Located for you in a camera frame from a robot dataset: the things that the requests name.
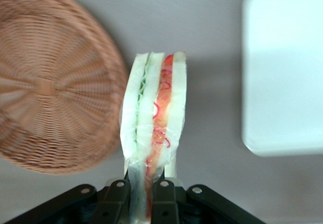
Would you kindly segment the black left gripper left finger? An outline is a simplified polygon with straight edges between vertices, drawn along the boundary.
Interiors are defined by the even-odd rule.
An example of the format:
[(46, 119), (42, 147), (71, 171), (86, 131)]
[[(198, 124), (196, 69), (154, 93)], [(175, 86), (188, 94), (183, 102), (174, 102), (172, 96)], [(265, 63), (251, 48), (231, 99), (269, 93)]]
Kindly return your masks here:
[(119, 179), (98, 191), (82, 184), (6, 223), (128, 223), (130, 183)]

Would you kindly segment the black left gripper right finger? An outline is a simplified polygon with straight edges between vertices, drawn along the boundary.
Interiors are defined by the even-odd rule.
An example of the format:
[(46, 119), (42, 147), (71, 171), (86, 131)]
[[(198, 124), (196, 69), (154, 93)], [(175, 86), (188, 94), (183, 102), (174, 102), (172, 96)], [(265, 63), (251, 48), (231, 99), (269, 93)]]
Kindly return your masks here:
[(171, 180), (153, 185), (151, 223), (264, 223), (211, 188), (185, 190)]

